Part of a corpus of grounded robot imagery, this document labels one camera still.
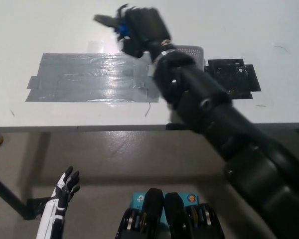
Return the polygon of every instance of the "white tabletop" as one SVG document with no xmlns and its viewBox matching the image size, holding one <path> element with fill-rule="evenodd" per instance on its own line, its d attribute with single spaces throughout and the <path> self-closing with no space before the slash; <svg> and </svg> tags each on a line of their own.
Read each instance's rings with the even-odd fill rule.
<svg viewBox="0 0 299 239">
<path fill-rule="evenodd" d="M 159 103 L 31 103 L 27 84 L 43 53 L 117 51 L 115 36 L 92 21 L 125 0 L 0 0 L 0 131 L 164 129 Z M 197 45 L 205 59 L 243 58 L 261 92 L 235 107 L 257 124 L 299 127 L 299 0 L 136 1 L 155 6 L 175 44 Z"/>
</svg>

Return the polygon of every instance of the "gray floor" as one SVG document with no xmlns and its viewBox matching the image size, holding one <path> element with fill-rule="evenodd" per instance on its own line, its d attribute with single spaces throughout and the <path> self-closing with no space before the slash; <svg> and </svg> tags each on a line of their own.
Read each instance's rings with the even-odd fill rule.
<svg viewBox="0 0 299 239">
<path fill-rule="evenodd" d="M 14 193 L 46 197 L 69 166 L 81 190 L 66 215 L 65 239 L 114 238 L 132 192 L 158 187 L 192 191 L 212 204 L 227 239 L 274 238 L 258 215 L 226 183 L 222 159 L 190 132 L 6 133 L 0 179 Z M 299 136 L 275 132 L 299 157 Z M 0 199 L 0 238 L 33 239 L 39 220 L 23 221 Z"/>
</svg>

